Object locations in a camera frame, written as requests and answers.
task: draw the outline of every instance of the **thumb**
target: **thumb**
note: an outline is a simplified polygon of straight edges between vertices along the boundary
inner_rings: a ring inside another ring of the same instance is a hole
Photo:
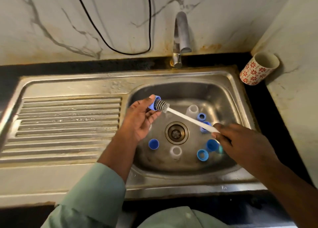
[[[141,100],[140,105],[136,108],[139,112],[145,112],[146,109],[155,101],[156,96],[152,94],[150,97],[147,97]]]
[[[228,150],[230,151],[233,148],[233,146],[229,142],[229,140],[225,136],[223,136],[222,134],[220,134],[220,133],[211,133],[211,136],[213,138],[215,138],[220,143],[220,145],[223,147],[223,149],[226,152],[228,152]]]

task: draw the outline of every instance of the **faucet spout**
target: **faucet spout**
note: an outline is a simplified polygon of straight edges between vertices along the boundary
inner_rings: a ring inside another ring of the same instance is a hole
[[[185,12],[177,13],[175,21],[173,52],[170,65],[174,68],[181,68],[181,53],[192,52],[190,45],[189,25]]]

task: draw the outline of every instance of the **person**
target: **person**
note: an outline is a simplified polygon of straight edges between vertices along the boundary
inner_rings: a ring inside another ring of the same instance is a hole
[[[151,95],[129,107],[123,124],[97,163],[67,193],[42,227],[116,226],[137,144],[161,114],[147,108],[154,99]],[[318,191],[280,163],[265,136],[239,124],[217,123],[215,127],[220,133],[212,133],[212,137],[276,196],[299,228],[318,227]],[[177,207],[153,214],[139,227],[228,226],[200,211]]]

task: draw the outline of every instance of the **brush handle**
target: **brush handle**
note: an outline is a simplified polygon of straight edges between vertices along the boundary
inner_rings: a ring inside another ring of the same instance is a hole
[[[195,120],[195,119],[193,119],[193,118],[190,118],[190,117],[186,116],[185,114],[182,114],[182,113],[180,113],[180,112],[178,112],[178,111],[176,111],[176,110],[171,109],[170,107],[167,108],[167,111],[169,111],[169,112],[171,112],[171,113],[173,113],[173,114],[176,114],[176,115],[179,116],[179,117],[182,117],[182,118],[184,118],[184,119],[187,119],[188,121],[193,122],[194,124],[197,124],[198,126],[200,126],[200,127],[204,128],[204,129],[208,130],[208,131],[211,132],[211,133],[220,133],[215,127],[212,127],[212,126],[207,125],[207,124],[205,124],[205,123],[203,123],[203,122],[200,122],[200,121],[198,121],[198,120]]]

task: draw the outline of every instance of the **drain strainer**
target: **drain strainer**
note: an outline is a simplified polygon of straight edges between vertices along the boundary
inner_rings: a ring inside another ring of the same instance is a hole
[[[165,129],[165,135],[172,144],[183,144],[189,137],[189,130],[181,122],[172,122]]]

